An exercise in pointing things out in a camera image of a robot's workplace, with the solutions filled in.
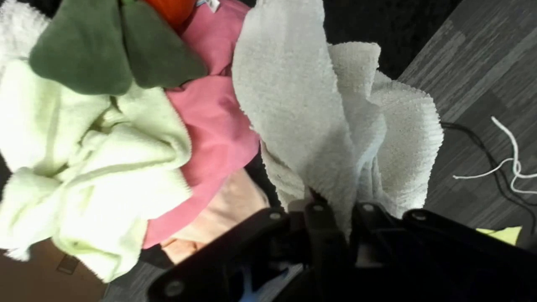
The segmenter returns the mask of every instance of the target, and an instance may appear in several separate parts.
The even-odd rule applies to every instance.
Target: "gray floor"
[[[510,165],[505,179],[454,182],[451,175],[476,175],[491,167],[463,132],[481,140],[495,162],[511,157],[510,142],[491,116],[515,135],[523,172],[537,172],[535,14],[533,0],[464,0],[399,78],[427,91],[443,122],[466,128],[446,130],[427,209],[468,227],[523,226],[525,239],[535,231],[537,197],[508,192]],[[537,190],[537,180],[518,187]]]

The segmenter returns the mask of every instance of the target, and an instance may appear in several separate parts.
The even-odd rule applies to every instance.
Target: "white washcloth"
[[[0,6],[0,80],[13,59],[26,59],[48,19],[26,4],[5,0]]]
[[[443,133],[432,100],[375,71],[374,44],[328,46],[320,0],[258,0],[234,49],[238,103],[286,210],[315,190],[349,226],[355,202],[424,205]]]
[[[137,262],[145,224],[191,192],[186,128],[161,90],[80,96],[13,61],[0,83],[0,152],[13,177],[0,204],[0,249],[25,261],[52,237],[102,283]]]

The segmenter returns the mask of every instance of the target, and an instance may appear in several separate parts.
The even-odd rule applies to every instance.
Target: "white cord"
[[[496,174],[498,170],[501,170],[501,167],[508,162],[513,162],[513,180],[510,182],[510,190],[515,192],[515,194],[520,194],[520,195],[537,195],[537,190],[518,190],[515,187],[516,180],[521,179],[521,180],[531,180],[531,179],[537,179],[537,174],[531,174],[531,175],[523,175],[521,174],[521,163],[518,162],[518,145],[516,145],[516,140],[515,137],[496,120],[496,118],[491,118],[491,123],[496,125],[496,128],[500,128],[510,140],[510,145],[513,147],[513,157],[511,158],[506,158],[503,160],[496,168],[486,172],[486,174],[481,174],[481,175],[468,175],[468,177],[458,177],[458,175],[453,175],[454,180],[478,180],[478,179],[484,179],[488,175],[493,175]]]

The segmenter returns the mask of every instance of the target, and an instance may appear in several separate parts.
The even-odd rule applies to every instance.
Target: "pink cloth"
[[[238,108],[229,78],[234,43],[246,12],[248,7],[238,0],[221,0],[216,14],[201,6],[181,36],[209,70],[209,76],[167,91],[191,137],[192,157],[182,174],[192,197],[149,222],[144,249],[191,224],[223,184],[258,153],[258,137]]]

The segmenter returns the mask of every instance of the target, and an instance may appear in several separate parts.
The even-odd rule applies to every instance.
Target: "dark green cloth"
[[[204,76],[201,61],[144,0],[62,0],[30,53],[35,75],[80,95],[174,88]]]

